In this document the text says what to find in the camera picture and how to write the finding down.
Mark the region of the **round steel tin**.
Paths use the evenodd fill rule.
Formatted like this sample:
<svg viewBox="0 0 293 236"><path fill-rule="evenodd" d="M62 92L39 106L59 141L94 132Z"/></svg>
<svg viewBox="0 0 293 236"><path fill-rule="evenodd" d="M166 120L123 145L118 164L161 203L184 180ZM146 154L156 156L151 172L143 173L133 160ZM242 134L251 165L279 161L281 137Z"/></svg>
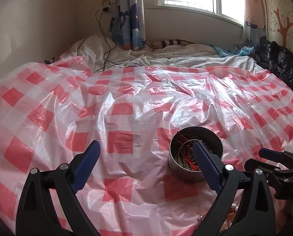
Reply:
<svg viewBox="0 0 293 236"><path fill-rule="evenodd" d="M175 133L170 141L168 166L171 173L186 183L198 183L204 180L201 171L204 162L199 159L204 153L223 157L223 145L220 138L211 130L201 126L190 126Z"/></svg>

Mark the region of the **red white checkered plastic sheet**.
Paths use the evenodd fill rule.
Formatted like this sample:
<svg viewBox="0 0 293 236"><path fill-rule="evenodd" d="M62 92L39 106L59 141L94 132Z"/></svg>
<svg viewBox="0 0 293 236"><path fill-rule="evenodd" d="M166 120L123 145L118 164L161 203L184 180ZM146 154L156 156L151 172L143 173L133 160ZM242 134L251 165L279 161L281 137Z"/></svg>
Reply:
<svg viewBox="0 0 293 236"><path fill-rule="evenodd" d="M202 126L242 169L259 149L293 152L293 92L267 71L216 66L92 73L81 57L0 79L0 217L11 230L30 169L57 168L99 141L78 200L102 235L191 235L216 194L168 168L180 129Z"/></svg>

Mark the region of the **black jacket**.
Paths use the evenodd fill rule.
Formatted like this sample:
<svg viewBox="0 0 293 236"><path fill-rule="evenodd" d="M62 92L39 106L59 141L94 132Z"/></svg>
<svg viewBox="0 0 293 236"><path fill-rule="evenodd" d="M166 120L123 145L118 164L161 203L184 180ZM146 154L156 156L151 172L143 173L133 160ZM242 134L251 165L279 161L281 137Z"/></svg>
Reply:
<svg viewBox="0 0 293 236"><path fill-rule="evenodd" d="M254 60L282 80L293 91L293 52L275 41L267 41L265 36L254 47Z"/></svg>

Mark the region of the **blue plastic bag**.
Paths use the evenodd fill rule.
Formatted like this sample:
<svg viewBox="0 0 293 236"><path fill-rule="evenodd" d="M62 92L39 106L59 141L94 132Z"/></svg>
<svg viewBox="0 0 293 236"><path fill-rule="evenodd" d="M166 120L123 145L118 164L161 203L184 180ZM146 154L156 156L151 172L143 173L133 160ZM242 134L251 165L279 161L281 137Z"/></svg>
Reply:
<svg viewBox="0 0 293 236"><path fill-rule="evenodd" d="M235 56L235 55L236 56L250 56L252 58L255 56L255 48L253 46L252 47L243 46L242 48L235 47L234 49L227 49L227 50L222 49L215 45L212 45L212 47L221 58L225 58L228 56Z"/></svg>

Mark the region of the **white tree-decorated wardrobe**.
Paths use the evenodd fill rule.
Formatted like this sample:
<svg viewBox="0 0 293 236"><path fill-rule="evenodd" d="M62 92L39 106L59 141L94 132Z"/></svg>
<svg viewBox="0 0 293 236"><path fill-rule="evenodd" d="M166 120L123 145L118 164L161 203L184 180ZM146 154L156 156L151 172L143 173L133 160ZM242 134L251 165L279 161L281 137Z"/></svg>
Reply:
<svg viewBox="0 0 293 236"><path fill-rule="evenodd" d="M267 39L293 52L293 2L265 0Z"/></svg>

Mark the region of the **pink star curtain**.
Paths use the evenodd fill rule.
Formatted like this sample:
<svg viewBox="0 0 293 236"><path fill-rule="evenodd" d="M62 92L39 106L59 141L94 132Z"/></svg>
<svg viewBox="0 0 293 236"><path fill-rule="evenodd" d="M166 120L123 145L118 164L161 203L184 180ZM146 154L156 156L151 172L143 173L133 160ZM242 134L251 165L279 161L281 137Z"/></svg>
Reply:
<svg viewBox="0 0 293 236"><path fill-rule="evenodd" d="M260 52L266 51L266 6L264 0L245 0L242 41Z"/></svg>

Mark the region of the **striped pillow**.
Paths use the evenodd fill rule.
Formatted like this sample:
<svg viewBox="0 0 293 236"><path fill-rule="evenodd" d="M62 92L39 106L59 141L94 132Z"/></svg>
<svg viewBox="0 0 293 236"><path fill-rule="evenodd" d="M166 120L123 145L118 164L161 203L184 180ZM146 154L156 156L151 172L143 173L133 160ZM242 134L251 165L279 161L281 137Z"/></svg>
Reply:
<svg viewBox="0 0 293 236"><path fill-rule="evenodd" d="M193 44L193 42L186 41L186 40L165 40L165 41L157 41L154 43L150 43L147 41L146 44L151 49L158 50L158 49L163 49L167 46L172 46L172 45L186 46L186 45Z"/></svg>

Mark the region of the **blue cartoon curtain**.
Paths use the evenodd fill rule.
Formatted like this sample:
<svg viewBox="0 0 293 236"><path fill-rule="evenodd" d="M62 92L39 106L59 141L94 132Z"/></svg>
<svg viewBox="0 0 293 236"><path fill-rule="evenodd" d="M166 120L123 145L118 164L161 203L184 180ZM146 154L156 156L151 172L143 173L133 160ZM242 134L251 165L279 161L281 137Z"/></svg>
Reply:
<svg viewBox="0 0 293 236"><path fill-rule="evenodd" d="M146 47L146 28L143 0L110 0L112 40L123 50L141 50Z"/></svg>

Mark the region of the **wall power socket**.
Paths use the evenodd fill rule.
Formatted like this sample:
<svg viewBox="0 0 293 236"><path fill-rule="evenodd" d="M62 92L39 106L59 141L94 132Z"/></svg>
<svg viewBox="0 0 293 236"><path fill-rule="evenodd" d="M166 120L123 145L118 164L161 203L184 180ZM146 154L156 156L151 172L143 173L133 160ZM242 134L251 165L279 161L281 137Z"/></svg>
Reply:
<svg viewBox="0 0 293 236"><path fill-rule="evenodd" d="M102 10L103 12L111 12L112 6L110 0L102 0Z"/></svg>

